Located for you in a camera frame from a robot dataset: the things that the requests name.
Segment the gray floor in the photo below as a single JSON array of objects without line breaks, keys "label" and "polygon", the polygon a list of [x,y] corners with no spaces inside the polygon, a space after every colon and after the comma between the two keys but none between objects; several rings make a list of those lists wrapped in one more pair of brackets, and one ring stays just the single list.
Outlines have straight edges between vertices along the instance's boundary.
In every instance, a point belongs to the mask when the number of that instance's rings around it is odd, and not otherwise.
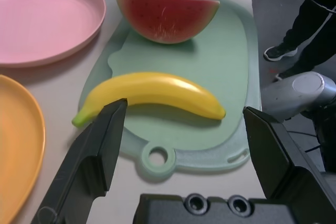
[{"label": "gray floor", "polygon": [[[295,17],[298,14],[299,7],[304,0],[252,0],[254,18],[258,29],[259,40],[259,67],[260,67],[260,86],[264,87],[270,84],[276,73],[291,67],[298,59],[302,49],[309,43],[306,41],[299,47],[299,52],[295,57],[286,58],[278,62],[267,62],[264,60],[264,51],[272,46],[279,44],[286,31],[291,28]],[[336,81],[336,57],[328,62],[319,65],[314,71],[324,74]],[[293,119],[284,123],[287,130],[300,131],[314,134],[314,128],[311,120],[302,115],[295,116]],[[318,145],[315,137],[291,133],[292,138],[307,150]],[[320,151],[312,151],[308,154],[318,169],[323,170]]]}]

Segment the person's leg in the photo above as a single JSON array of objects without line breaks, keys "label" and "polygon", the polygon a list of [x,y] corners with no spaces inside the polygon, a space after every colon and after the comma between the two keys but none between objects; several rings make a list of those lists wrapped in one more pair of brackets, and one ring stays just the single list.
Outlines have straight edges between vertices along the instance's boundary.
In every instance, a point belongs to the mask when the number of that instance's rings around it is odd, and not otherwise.
[{"label": "person's leg", "polygon": [[311,71],[336,54],[336,16],[325,23],[312,42],[304,48],[300,59],[290,69],[278,74],[278,80]]},{"label": "person's leg", "polygon": [[[329,9],[333,9],[336,3],[336,0],[315,1]],[[293,27],[287,31],[283,38],[284,43],[290,47],[298,47],[321,27],[328,15],[329,12],[326,10],[309,0],[305,0],[300,7],[299,15],[296,17]]]},{"label": "person's leg", "polygon": [[[336,0],[315,0],[328,8],[334,8]],[[328,12],[309,0],[305,0],[300,7],[299,15],[294,24],[287,31],[283,42],[276,47],[268,48],[264,57],[269,61],[278,61],[284,56],[294,56],[297,53],[297,47],[309,39],[323,24],[328,16]]]}]

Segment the gray robot arm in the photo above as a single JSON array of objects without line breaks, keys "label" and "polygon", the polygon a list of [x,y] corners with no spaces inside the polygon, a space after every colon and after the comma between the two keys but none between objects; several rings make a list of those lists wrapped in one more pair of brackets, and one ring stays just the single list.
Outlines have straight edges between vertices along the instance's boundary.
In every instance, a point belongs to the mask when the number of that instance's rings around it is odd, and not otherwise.
[{"label": "gray robot arm", "polygon": [[301,73],[261,90],[263,111],[279,122],[321,108],[336,98],[336,84],[316,72]]}]

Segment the white table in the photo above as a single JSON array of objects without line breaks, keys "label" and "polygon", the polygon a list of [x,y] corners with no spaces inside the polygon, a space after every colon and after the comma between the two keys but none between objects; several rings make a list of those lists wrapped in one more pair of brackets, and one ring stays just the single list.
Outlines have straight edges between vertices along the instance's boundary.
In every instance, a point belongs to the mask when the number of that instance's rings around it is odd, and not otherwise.
[{"label": "white table", "polygon": [[[252,12],[251,0],[234,0]],[[29,199],[15,219],[15,224],[32,220],[69,146],[78,135],[71,125],[85,80],[106,42],[121,20],[115,0],[106,0],[107,15],[94,45],[66,60],[34,69],[0,69],[23,84],[35,96],[46,122],[46,149],[43,166]],[[198,192],[203,196],[228,198],[264,197],[251,161],[237,170],[219,175],[187,175],[175,173],[160,184],[149,184],[136,173],[134,162],[120,157],[110,191],[94,201],[88,223],[130,224],[141,193],[178,194]]]}]

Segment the orange plate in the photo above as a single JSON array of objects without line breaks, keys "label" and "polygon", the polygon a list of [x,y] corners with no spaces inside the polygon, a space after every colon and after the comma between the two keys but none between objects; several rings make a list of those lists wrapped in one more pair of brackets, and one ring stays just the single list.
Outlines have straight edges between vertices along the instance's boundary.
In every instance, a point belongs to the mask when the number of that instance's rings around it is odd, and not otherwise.
[{"label": "orange plate", "polygon": [[35,98],[0,75],[0,223],[12,221],[41,168],[45,124]]}]

